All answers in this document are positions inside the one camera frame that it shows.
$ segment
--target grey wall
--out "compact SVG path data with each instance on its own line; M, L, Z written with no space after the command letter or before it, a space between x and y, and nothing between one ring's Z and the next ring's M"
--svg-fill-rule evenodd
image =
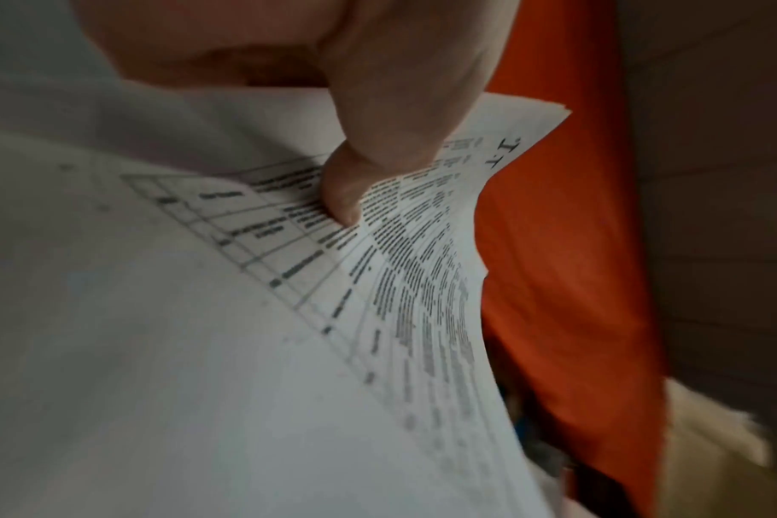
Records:
M673 374L777 425L777 0L617 0Z

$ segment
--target white paper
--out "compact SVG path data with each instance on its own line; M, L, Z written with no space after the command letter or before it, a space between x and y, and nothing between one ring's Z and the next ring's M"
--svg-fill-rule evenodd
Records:
M473 212L566 114L483 97L343 229L321 90L0 80L0 517L547 517Z

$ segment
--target hand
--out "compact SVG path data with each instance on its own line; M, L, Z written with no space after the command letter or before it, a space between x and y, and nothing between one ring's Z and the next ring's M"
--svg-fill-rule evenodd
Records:
M346 226L376 182L426 167L482 93L518 0L73 0L129 79L328 85L346 141L320 193Z

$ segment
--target orange fabric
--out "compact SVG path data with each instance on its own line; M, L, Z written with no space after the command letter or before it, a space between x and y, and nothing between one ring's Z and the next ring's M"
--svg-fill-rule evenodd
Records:
M646 282L613 3L523 0L490 91L573 114L480 196L482 316L583 462L653 514L666 367Z

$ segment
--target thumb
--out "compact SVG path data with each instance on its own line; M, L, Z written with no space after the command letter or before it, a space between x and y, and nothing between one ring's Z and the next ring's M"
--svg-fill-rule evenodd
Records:
M407 171L388 170L372 162L346 140L323 166L320 199L332 218L350 227L360 220L360 198L372 185L405 173Z

